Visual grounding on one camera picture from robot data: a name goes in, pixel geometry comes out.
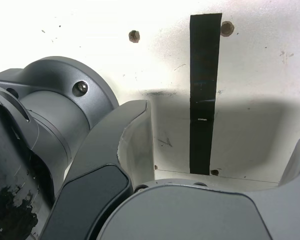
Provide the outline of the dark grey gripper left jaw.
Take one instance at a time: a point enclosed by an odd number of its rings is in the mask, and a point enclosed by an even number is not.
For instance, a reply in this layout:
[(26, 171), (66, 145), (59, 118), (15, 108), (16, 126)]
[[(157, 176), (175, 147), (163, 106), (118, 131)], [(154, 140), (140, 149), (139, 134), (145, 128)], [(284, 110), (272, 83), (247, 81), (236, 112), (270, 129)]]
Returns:
[(151, 104), (126, 102), (85, 138), (40, 239), (95, 239), (135, 187), (154, 180), (154, 171)]

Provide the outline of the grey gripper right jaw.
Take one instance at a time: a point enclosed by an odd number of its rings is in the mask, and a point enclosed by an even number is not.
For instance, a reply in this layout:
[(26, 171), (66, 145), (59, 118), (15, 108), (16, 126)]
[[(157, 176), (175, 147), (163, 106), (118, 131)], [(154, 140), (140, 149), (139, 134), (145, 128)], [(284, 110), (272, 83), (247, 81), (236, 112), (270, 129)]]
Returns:
[(300, 240), (300, 140), (279, 185), (231, 192), (162, 184), (125, 200), (99, 240)]

